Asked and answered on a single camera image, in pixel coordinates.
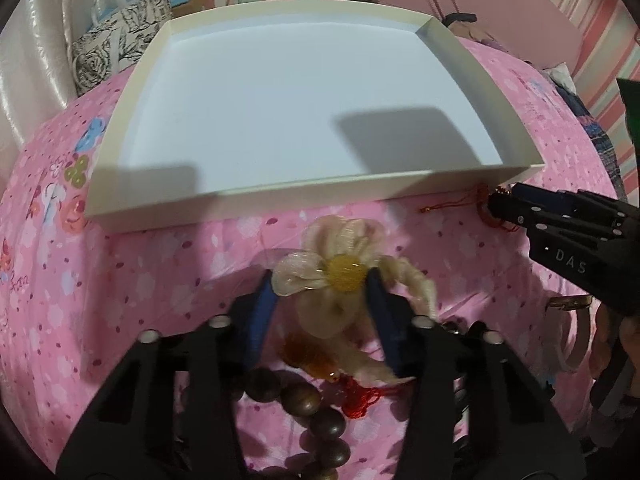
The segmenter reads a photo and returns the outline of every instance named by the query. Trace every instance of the red tassel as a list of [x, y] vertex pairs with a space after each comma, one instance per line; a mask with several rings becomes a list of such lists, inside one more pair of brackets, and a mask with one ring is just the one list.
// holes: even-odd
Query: red tassel
[[353, 377], [340, 376], [340, 384], [344, 392], [342, 412], [348, 418], [362, 418], [367, 415], [367, 410], [382, 397], [395, 395], [399, 391], [398, 386], [386, 388], [365, 388], [360, 386]]

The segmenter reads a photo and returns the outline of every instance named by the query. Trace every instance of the pink tablecloth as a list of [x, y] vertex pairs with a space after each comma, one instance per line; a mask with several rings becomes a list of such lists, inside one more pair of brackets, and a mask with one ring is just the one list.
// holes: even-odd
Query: pink tablecloth
[[[464, 43], [516, 108], [546, 160], [532, 184], [613, 195], [580, 123], [551, 85], [525, 63]], [[533, 371], [542, 373], [543, 305], [578, 290], [532, 263], [522, 232], [482, 224], [475, 208], [417, 209], [422, 196], [319, 210], [296, 210], [145, 233], [107, 236], [82, 217], [88, 184], [65, 180], [73, 154], [89, 156], [100, 135], [79, 139], [93, 118], [108, 120], [127, 81], [121, 74], [44, 124], [20, 155], [0, 204], [0, 350], [2, 400], [39, 456], [53, 468], [74, 424], [108, 372], [145, 328], [192, 330], [255, 286], [251, 262], [273, 264], [276, 248], [298, 248], [302, 230], [329, 213], [373, 218], [388, 229], [388, 254], [407, 256], [436, 281], [440, 311], [482, 319], [503, 332]], [[273, 359], [265, 361], [282, 366]], [[568, 423], [583, 406], [583, 368], [559, 378], [556, 404]], [[344, 478], [390, 473], [404, 422], [382, 400], [351, 421], [353, 446]], [[252, 467], [282, 465], [303, 453], [304, 429], [277, 403], [239, 403], [238, 428]]]

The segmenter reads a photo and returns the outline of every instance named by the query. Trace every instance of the black and white floral bag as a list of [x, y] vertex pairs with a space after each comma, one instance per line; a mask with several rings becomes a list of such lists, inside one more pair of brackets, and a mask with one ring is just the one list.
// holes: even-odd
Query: black and white floral bag
[[170, 0], [115, 0], [118, 10], [98, 22], [69, 49], [69, 63], [81, 96], [112, 75], [138, 62], [146, 47], [172, 18]]

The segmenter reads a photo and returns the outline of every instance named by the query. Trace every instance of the silver screw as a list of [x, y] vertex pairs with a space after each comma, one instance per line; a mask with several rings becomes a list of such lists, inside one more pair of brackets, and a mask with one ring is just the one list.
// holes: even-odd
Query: silver screw
[[211, 328], [224, 328], [231, 325], [231, 318], [226, 314], [220, 314], [209, 319], [209, 326]]
[[155, 343], [160, 339], [160, 333], [158, 330], [145, 330], [141, 332], [138, 336], [138, 341], [141, 343], [148, 345], [149, 343]]
[[411, 324], [416, 328], [433, 328], [436, 323], [428, 316], [414, 316], [411, 320]]
[[482, 339], [490, 345], [501, 345], [504, 343], [504, 338], [498, 332], [490, 331], [482, 334]]

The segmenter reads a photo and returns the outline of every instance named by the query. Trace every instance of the fabric flower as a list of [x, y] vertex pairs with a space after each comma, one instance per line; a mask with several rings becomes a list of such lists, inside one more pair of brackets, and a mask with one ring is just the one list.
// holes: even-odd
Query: fabric flower
[[273, 290], [278, 296], [299, 293], [295, 308], [305, 332], [334, 337], [366, 309], [364, 279], [378, 264], [384, 234], [373, 220], [325, 216], [305, 231], [302, 250], [276, 265]]

